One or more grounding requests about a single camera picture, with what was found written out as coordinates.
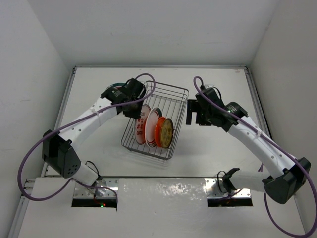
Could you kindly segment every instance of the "white plate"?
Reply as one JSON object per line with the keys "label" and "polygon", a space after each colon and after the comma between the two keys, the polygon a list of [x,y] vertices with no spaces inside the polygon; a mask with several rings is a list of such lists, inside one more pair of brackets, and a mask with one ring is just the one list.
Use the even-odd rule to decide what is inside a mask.
{"label": "white plate", "polygon": [[162,117],[162,111],[159,108],[153,108],[147,118],[146,124],[145,124],[145,143],[149,147],[155,147],[156,143],[154,140],[154,130],[155,125],[157,124],[157,121],[159,118]]}
{"label": "white plate", "polygon": [[144,127],[145,121],[150,113],[150,110],[150,106],[144,104],[141,109],[141,118],[134,120],[134,138],[139,145],[143,145],[145,143]]}

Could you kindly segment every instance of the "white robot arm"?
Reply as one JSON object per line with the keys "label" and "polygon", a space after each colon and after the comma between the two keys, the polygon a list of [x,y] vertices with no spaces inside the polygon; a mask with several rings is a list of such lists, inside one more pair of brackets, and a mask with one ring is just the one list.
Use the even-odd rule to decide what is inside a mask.
{"label": "white robot arm", "polygon": [[[186,124],[191,124],[192,112],[196,112],[196,124],[221,127],[241,141],[268,170],[268,173],[257,173],[232,168],[222,177],[222,183],[219,184],[222,187],[221,190],[230,193],[240,188],[249,188],[266,193],[278,203],[286,203],[306,181],[300,168],[282,151],[260,136],[265,136],[267,140],[272,142],[239,104],[231,102],[225,105],[221,99],[221,94],[215,87],[202,86],[201,92],[223,111],[234,114],[256,128],[257,131],[254,132],[230,114],[214,107],[200,93],[196,94],[196,100],[188,100]],[[311,164],[306,158],[301,158],[298,162],[307,172],[309,171]]]}
{"label": "white robot arm", "polygon": [[92,186],[99,175],[82,163],[77,156],[80,145],[107,120],[123,112],[126,117],[140,118],[143,102],[129,104],[123,107],[110,107],[113,104],[131,102],[143,98],[146,93],[145,83],[132,78],[120,88],[114,85],[108,87],[97,101],[76,120],[85,118],[74,126],[65,128],[59,134],[49,137],[43,142],[43,159],[64,178],[73,178],[84,185]]}

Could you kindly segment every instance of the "wire basket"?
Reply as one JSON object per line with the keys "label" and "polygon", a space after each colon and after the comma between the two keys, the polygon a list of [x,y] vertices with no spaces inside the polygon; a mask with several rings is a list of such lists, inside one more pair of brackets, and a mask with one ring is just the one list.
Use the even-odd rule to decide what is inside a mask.
{"label": "wire basket", "polygon": [[[148,81],[147,83],[149,85],[147,91],[148,94],[153,88],[153,82]],[[154,107],[160,108],[163,117],[172,119],[174,124],[174,136],[172,143],[168,148],[157,146],[150,148],[146,143],[139,145],[134,138],[134,119],[129,120],[121,140],[121,145],[130,151],[135,151],[159,159],[169,160],[172,158],[182,125],[188,95],[189,91],[186,88],[156,82],[153,94],[143,103],[149,105],[151,109]]]}

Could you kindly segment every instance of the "white table surface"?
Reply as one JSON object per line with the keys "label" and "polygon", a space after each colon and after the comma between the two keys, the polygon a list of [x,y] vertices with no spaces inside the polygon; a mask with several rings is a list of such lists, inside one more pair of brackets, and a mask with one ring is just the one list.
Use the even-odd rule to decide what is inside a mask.
{"label": "white table surface", "polygon": [[[32,195],[58,190],[63,178],[37,178]],[[266,214],[263,194],[252,192],[253,207],[207,207],[202,178],[120,179],[118,211],[71,207],[74,183],[56,197],[30,201],[19,238],[285,238]],[[303,234],[294,199],[269,199],[277,223]]]}
{"label": "white table surface", "polygon": [[[111,84],[125,82],[140,73],[152,74],[157,82],[187,88],[189,99],[197,93],[193,78],[201,76],[205,84],[219,88],[225,104],[235,101],[257,122],[247,79],[243,69],[214,68],[78,68],[71,86],[61,124],[82,114]],[[256,171],[259,160],[238,140],[221,128],[185,125],[186,115],[173,157],[167,162],[130,152],[121,146],[128,118],[120,115],[107,121],[77,151],[82,161],[91,160],[104,176],[180,176],[210,177],[233,167]],[[46,175],[57,173],[49,168]]]}

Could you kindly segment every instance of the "orange plate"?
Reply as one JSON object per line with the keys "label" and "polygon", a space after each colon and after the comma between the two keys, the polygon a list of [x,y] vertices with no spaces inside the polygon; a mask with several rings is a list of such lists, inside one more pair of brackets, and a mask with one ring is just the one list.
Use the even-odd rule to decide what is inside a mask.
{"label": "orange plate", "polygon": [[154,140],[158,147],[162,147],[162,144],[160,142],[160,130],[162,129],[162,125],[165,120],[165,117],[161,117],[160,119],[158,119],[157,124],[155,125]]}

